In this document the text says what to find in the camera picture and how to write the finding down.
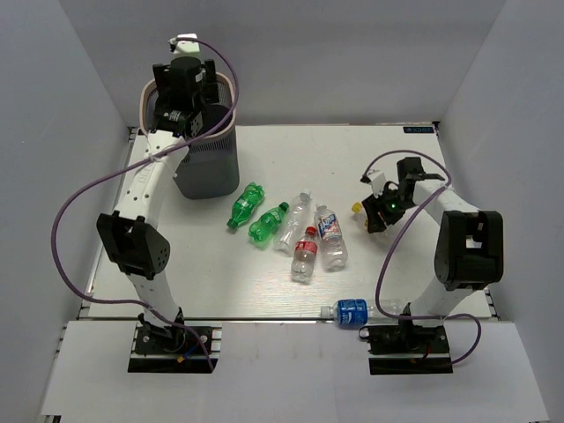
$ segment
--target bottle with red cap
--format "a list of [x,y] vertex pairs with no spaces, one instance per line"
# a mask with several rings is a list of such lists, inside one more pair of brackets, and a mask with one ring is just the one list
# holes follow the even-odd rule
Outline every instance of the bottle with red cap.
[[306,234],[296,243],[293,252],[292,280],[309,282],[314,272],[315,256],[317,255],[317,241],[315,228],[309,226]]

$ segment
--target green plastic bottle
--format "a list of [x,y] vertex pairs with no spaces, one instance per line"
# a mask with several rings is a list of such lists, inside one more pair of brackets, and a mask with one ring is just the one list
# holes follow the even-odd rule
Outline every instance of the green plastic bottle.
[[249,236],[256,242],[266,240],[274,234],[288,211],[288,203],[280,203],[278,207],[268,210],[259,220],[249,228]]
[[250,217],[253,215],[255,208],[263,201],[263,199],[263,187],[251,182],[247,185],[237,201],[235,201],[235,204],[233,204],[231,218],[227,222],[227,226],[229,226],[230,229],[235,230],[243,223],[248,222]]

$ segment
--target yellow object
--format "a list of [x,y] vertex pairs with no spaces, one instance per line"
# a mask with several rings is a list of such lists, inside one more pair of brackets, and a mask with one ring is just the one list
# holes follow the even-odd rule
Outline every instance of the yellow object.
[[355,213],[360,213],[362,211],[362,204],[361,203],[355,203],[352,205],[352,211]]

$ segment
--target red label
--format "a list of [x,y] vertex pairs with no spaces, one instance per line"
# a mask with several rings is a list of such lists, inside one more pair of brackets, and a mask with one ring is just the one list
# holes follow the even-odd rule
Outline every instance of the red label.
[[317,244],[312,241],[299,241],[296,244],[296,251],[300,251],[301,249],[317,254]]

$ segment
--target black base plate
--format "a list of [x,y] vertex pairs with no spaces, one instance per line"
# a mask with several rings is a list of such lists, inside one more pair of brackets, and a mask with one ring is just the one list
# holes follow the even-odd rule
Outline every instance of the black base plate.
[[[205,347],[210,353],[212,351],[213,330],[220,327],[194,326],[193,330],[200,336],[205,335],[208,339]],[[197,341],[192,335],[187,334],[184,345],[178,351],[171,352],[158,338],[153,339],[148,329],[143,326],[137,327],[137,336],[134,340],[134,348],[131,352],[128,373],[199,373],[209,374],[212,372],[207,359],[201,348],[197,348],[186,360],[178,362],[178,358],[189,351]],[[215,367],[217,358],[212,358],[211,363]]]
[[397,325],[368,326],[366,340],[370,344],[368,364],[371,375],[435,375],[452,373],[449,341],[444,328],[436,328],[435,336],[411,334],[412,345],[408,348],[401,338]]

